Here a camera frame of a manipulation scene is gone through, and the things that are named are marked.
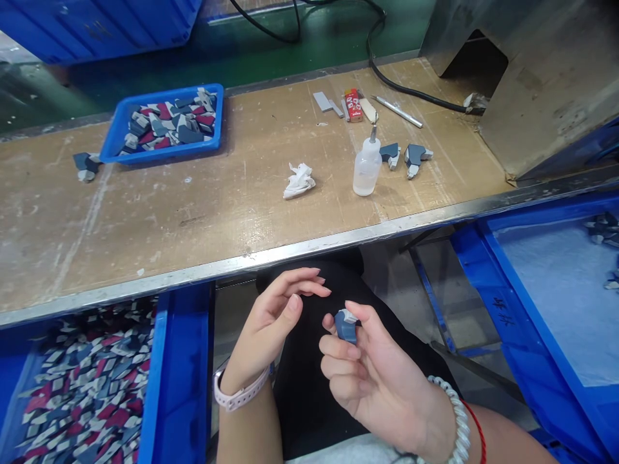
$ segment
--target crumpled tissue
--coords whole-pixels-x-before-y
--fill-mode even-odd
[[[284,190],[284,200],[296,197],[316,186],[316,182],[311,177],[311,167],[307,164],[301,163],[298,168],[293,168],[292,163],[288,163],[288,166],[295,174],[288,177],[288,187]]]

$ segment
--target red box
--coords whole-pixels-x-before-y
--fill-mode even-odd
[[[344,100],[346,101],[346,108],[348,109],[350,122],[363,121],[363,111],[361,110],[361,105],[359,104],[359,94],[357,93],[357,89],[346,90]]]

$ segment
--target glue bottle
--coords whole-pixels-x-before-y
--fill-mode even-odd
[[[361,151],[355,158],[355,176],[353,190],[361,197],[366,197],[374,191],[382,157],[379,153],[380,140],[376,138],[376,124],[372,127],[372,134],[364,140]]]

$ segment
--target floor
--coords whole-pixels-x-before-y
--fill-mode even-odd
[[[290,6],[274,8],[289,1],[238,3],[267,28],[288,37],[296,33]],[[419,49],[434,0],[380,3],[388,20],[373,41],[374,53]],[[326,6],[299,1],[299,15],[300,42],[284,44],[236,14],[229,0],[204,0],[181,48],[65,68],[45,65],[0,32],[0,134],[110,112],[132,95],[209,82],[229,88],[368,58],[366,34],[377,17],[370,8],[352,0]]]
[[[450,233],[449,228],[443,229],[432,238]],[[362,246],[366,269],[364,280],[409,331],[426,343],[433,340],[442,343],[432,306],[417,270],[408,253],[398,253],[398,248],[410,239],[403,237]],[[499,337],[487,310],[475,289],[468,283],[449,241],[422,244],[418,247],[418,253],[457,347],[498,341]],[[253,282],[218,291],[215,367],[230,355],[256,296]],[[475,361],[513,380],[500,351],[475,358]],[[450,360],[447,360],[447,364],[467,401],[493,409],[525,430],[538,428],[525,405],[459,364]],[[217,430],[217,408],[214,411],[213,433]]]

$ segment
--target wrist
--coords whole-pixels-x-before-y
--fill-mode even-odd
[[[426,462],[447,462],[456,443],[456,414],[449,396],[438,386],[431,387],[431,401],[426,420],[426,435],[421,446],[414,450]]]
[[[233,363],[232,359],[222,373],[219,389],[223,394],[228,396],[234,395],[241,389],[249,387],[260,377],[261,372],[257,374],[244,374]]]

